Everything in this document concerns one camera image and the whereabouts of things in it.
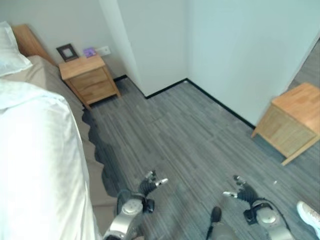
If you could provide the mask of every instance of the black baseboard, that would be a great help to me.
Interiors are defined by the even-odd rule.
[[[166,91],[166,90],[168,90],[168,89],[170,89],[170,88],[172,88],[172,87],[174,87],[174,86],[182,83],[183,81],[187,81],[187,80],[188,80],[188,79],[185,78],[185,79],[183,79],[183,80],[177,81],[176,83],[171,84],[170,86],[167,86],[167,87],[165,87],[164,89],[161,89],[160,91],[156,91],[155,93],[152,93],[152,94],[149,95],[149,96],[145,96],[145,99],[152,98],[152,97],[154,97],[155,95],[158,95],[158,94],[160,94],[160,93],[162,93],[162,92],[164,92],[164,91]]]
[[[128,77],[128,76],[125,74],[125,75],[116,77],[115,79],[113,79],[113,81],[117,82],[117,81],[120,81],[120,80],[122,80],[122,79],[126,79],[127,77]]]
[[[248,125],[250,128],[254,129],[256,128],[255,125],[251,124],[250,122],[248,122],[247,120],[245,120],[242,116],[240,116],[239,114],[237,114],[236,112],[234,112],[233,110],[231,110],[229,107],[227,107],[226,105],[224,105],[222,102],[220,102],[218,99],[216,99],[215,97],[211,96],[209,93],[207,93],[205,90],[203,90],[201,87],[199,87],[197,84],[195,84],[193,81],[191,81],[190,79],[187,79],[187,81],[192,84],[194,87],[196,87],[200,92],[202,92],[203,94],[205,94],[207,97],[209,97],[210,99],[212,99],[213,101],[215,101],[217,104],[219,104],[221,107],[223,107],[225,110],[227,110],[229,113],[231,113],[233,116],[235,116],[236,118],[238,118],[239,120],[241,120],[242,122],[244,122],[246,125]]]
[[[127,75],[123,75],[120,77],[121,79],[124,79],[124,78],[127,78]],[[223,107],[225,110],[227,110],[229,113],[231,113],[233,116],[235,116],[236,118],[238,118],[239,120],[241,120],[242,122],[244,122],[246,125],[248,125],[250,128],[252,129],[255,129],[256,126],[251,124],[250,122],[248,122],[247,120],[245,120],[242,116],[240,116],[239,114],[237,114],[236,112],[234,112],[233,110],[231,110],[229,107],[227,107],[226,105],[224,105],[222,102],[220,102],[218,99],[216,99],[215,97],[211,96],[209,93],[207,93],[205,90],[203,90],[201,87],[199,87],[197,84],[195,84],[193,81],[191,81],[189,78],[185,78],[185,79],[182,79],[180,81],[177,81],[176,83],[170,85],[170,86],[167,86],[166,88],[164,89],[161,89],[160,91],[157,91],[151,95],[148,95],[148,96],[145,96],[144,98],[145,99],[150,99],[152,97],[154,97],[155,95],[158,95],[178,84],[181,84],[183,83],[184,81],[187,81],[188,83],[190,83],[191,85],[193,85],[195,88],[197,88],[200,92],[202,92],[203,94],[205,94],[207,97],[209,97],[211,100],[213,100],[215,103],[219,104],[221,107]]]

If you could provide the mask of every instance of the drawer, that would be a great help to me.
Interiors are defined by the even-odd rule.
[[[108,80],[105,80],[87,86],[86,88],[80,90],[79,93],[88,104],[92,104],[116,94],[116,91],[112,84]]]
[[[258,133],[286,157],[316,136],[309,128],[274,105],[263,116]]]
[[[72,85],[79,91],[84,91],[91,85],[107,81],[108,78],[102,68],[81,74],[72,78],[70,81]]]

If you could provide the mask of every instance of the wall outlet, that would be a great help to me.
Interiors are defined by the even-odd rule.
[[[96,52],[97,54],[99,54],[100,56],[106,56],[106,55],[111,54],[110,49],[109,49],[108,46],[103,46],[103,47],[97,48],[97,49],[95,50],[95,52]]]

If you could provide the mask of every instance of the nightstand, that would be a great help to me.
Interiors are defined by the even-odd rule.
[[[302,83],[276,97],[251,137],[260,134],[286,160],[285,166],[320,140],[320,89]]]
[[[89,106],[120,92],[111,77],[105,62],[99,55],[59,64],[62,80],[69,86],[88,110]]]

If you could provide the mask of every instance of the white bedsheet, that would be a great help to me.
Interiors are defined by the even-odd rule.
[[[66,100],[0,79],[0,239],[101,239]]]

